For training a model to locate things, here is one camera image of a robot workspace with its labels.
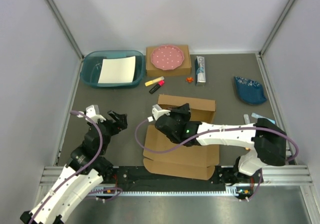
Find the white blue toothpaste box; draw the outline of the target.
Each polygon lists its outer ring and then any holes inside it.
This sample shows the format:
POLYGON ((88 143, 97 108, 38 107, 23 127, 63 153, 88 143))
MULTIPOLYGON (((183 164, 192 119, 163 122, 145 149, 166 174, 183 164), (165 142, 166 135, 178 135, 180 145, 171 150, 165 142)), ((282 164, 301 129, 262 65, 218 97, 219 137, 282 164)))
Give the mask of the white blue toothpaste box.
POLYGON ((195 84, 204 86, 206 84, 206 64, 203 56, 197 56, 195 60, 195 84))

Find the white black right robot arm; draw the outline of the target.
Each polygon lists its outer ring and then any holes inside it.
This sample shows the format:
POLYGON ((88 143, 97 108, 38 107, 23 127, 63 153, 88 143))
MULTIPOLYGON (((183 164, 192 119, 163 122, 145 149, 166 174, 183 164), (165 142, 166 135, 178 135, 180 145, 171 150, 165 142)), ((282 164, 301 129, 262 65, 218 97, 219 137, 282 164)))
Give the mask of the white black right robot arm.
POLYGON ((224 145, 247 148, 237 158, 233 176, 245 182, 265 166, 282 167, 286 164, 286 133, 266 118, 244 125, 216 125, 191 120, 189 104, 162 109, 152 107, 155 128, 172 143, 180 146, 224 145))

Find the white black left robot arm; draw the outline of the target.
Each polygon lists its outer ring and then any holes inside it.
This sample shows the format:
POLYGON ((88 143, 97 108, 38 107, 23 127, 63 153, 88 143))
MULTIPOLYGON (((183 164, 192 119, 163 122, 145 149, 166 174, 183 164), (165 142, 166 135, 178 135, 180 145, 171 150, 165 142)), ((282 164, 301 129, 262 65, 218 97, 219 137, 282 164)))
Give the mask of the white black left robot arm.
POLYGON ((84 118, 89 129, 45 197, 32 210, 22 213, 20 220, 24 224, 64 224, 97 185, 114 177, 113 164, 104 154, 111 137, 127 128, 127 115, 109 111, 107 119, 96 105, 70 113, 84 118))

